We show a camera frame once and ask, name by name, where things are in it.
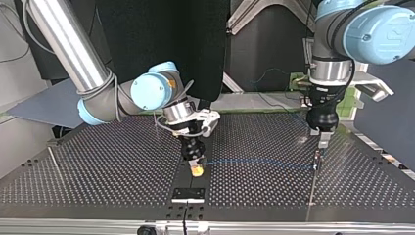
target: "yellow object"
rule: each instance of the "yellow object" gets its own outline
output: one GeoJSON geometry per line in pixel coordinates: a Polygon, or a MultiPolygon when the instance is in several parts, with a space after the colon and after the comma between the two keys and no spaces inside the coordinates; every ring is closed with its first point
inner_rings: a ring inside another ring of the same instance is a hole
{"type": "Polygon", "coordinates": [[[193,177],[200,177],[204,174],[204,168],[200,165],[191,166],[193,177]]]}
{"type": "Polygon", "coordinates": [[[176,81],[175,81],[175,80],[169,80],[169,81],[168,81],[168,85],[169,85],[171,88],[176,88],[176,81]]]}

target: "black panel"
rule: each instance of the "black panel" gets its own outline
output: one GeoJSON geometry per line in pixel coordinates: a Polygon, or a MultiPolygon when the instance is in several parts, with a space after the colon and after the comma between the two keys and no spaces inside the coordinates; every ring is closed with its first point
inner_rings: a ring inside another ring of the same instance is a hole
{"type": "Polygon", "coordinates": [[[253,82],[270,68],[285,73],[304,71],[303,38],[305,25],[290,10],[268,7],[231,36],[227,70],[246,91],[255,91],[255,87],[259,91],[285,90],[290,76],[277,70],[270,71],[261,82],[253,82]]]}
{"type": "Polygon", "coordinates": [[[229,0],[98,1],[120,81],[150,66],[177,64],[190,95],[214,101],[220,92],[229,0]]]}
{"type": "Polygon", "coordinates": [[[415,170],[415,63],[398,61],[385,66],[369,66],[368,72],[384,81],[394,95],[374,102],[366,95],[364,109],[357,110],[355,126],[407,167],[415,170]]]}

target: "optical breadboard table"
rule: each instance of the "optical breadboard table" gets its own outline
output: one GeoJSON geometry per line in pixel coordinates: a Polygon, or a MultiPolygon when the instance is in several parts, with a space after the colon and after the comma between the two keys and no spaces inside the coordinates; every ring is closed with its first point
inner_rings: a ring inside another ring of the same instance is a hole
{"type": "Polygon", "coordinates": [[[205,174],[192,178],[153,116],[79,127],[0,180],[0,218],[415,223],[415,182],[344,127],[312,206],[318,137],[303,114],[222,115],[203,141],[205,174]],[[204,202],[172,203],[182,188],[204,202]]]}

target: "bolt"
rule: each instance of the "bolt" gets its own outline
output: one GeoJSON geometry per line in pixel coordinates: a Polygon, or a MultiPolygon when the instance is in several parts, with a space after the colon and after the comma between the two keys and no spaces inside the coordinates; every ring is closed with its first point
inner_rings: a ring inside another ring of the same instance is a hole
{"type": "Polygon", "coordinates": [[[372,38],[371,35],[366,34],[366,35],[363,36],[363,41],[369,41],[371,38],[372,38]]]}

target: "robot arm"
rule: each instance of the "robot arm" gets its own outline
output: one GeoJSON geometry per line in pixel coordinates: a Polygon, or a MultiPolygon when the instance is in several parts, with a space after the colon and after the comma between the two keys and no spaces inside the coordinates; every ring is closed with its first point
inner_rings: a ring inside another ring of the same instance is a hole
{"type": "Polygon", "coordinates": [[[339,124],[336,106],[354,77],[355,61],[385,65],[415,56],[415,13],[398,6],[367,8],[372,2],[325,0],[319,5],[306,120],[312,134],[321,134],[321,149],[339,124]]]}
{"type": "Polygon", "coordinates": [[[75,84],[81,96],[79,115],[85,122],[104,124],[143,110],[162,109],[168,127],[158,125],[180,139],[182,157],[189,162],[193,175],[203,174],[205,146],[200,137],[210,136],[220,115],[195,110],[173,62],[154,66],[135,80],[118,84],[116,75],[98,57],[67,0],[24,0],[23,8],[31,12],[75,84]]]}

